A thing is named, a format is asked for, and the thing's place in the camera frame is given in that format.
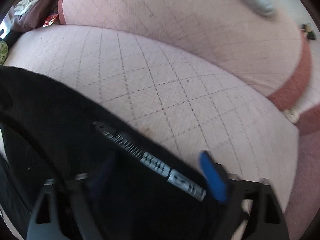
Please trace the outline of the black pants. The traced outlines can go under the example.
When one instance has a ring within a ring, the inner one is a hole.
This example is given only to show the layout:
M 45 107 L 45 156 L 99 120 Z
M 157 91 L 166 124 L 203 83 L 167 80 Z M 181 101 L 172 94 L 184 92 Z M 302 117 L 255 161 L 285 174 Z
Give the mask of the black pants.
M 68 86 L 1 67 L 1 206 L 26 237 L 44 182 L 55 179 L 57 226 L 80 239 L 70 181 L 104 239 L 223 239 L 226 207 L 202 176 Z

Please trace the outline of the cream tassel knot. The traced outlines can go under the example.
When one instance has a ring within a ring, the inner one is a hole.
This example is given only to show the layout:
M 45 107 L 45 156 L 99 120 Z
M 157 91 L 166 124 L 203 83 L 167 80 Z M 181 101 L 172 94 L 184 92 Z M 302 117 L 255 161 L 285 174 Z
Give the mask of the cream tassel knot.
M 299 121 L 299 113 L 295 108 L 289 108 L 282 111 L 283 115 L 292 124 L 297 124 Z

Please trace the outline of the pink checked bed sheet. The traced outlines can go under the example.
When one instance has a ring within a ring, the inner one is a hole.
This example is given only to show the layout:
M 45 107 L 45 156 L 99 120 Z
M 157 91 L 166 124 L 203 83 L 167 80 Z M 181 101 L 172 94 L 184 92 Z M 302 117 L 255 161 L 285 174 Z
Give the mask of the pink checked bed sheet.
M 192 167 L 208 150 L 245 180 L 268 179 L 287 207 L 298 129 L 266 97 L 210 62 L 122 31 L 54 25 L 23 34 L 5 64 L 68 85 Z

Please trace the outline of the pink checked bolster cushion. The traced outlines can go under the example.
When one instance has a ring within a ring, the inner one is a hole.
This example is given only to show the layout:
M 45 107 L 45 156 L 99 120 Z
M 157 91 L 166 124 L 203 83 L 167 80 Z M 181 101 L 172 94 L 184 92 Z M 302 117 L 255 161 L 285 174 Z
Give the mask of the pink checked bolster cushion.
M 279 109 L 311 75 L 309 45 L 278 11 L 259 16 L 240 0 L 59 0 L 62 24 L 125 31 L 195 54 L 247 82 Z

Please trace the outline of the red white small packet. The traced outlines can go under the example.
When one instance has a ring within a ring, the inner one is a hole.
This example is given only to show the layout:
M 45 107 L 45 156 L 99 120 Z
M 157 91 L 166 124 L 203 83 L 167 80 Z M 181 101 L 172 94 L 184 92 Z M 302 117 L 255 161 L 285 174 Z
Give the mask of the red white small packet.
M 48 26 L 54 24 L 58 19 L 59 19 L 58 13 L 54 12 L 54 13 L 50 14 L 46 18 L 46 20 L 45 20 L 45 22 L 43 24 L 43 27 L 48 27 Z

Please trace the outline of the dark maroon folded cloth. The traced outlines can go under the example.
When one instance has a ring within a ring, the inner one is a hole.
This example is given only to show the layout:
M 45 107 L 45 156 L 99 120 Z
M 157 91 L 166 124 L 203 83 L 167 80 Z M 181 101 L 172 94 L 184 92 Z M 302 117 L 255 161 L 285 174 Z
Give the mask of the dark maroon folded cloth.
M 42 27 L 47 17 L 57 12 L 58 0 L 39 0 L 22 16 L 15 16 L 11 31 L 26 33 Z

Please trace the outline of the small dark keychain object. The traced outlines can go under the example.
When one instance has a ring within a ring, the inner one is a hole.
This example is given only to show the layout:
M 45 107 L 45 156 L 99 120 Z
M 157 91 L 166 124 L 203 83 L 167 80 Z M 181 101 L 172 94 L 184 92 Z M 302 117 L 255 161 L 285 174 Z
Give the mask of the small dark keychain object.
M 303 24 L 303 25 L 301 26 L 301 30 L 302 30 L 304 36 L 305 36 L 308 40 L 311 40 L 311 41 L 317 40 L 316 34 L 315 34 L 314 30 L 312 29 L 312 26 L 311 26 L 310 23 L 308 23 L 308 24 Z

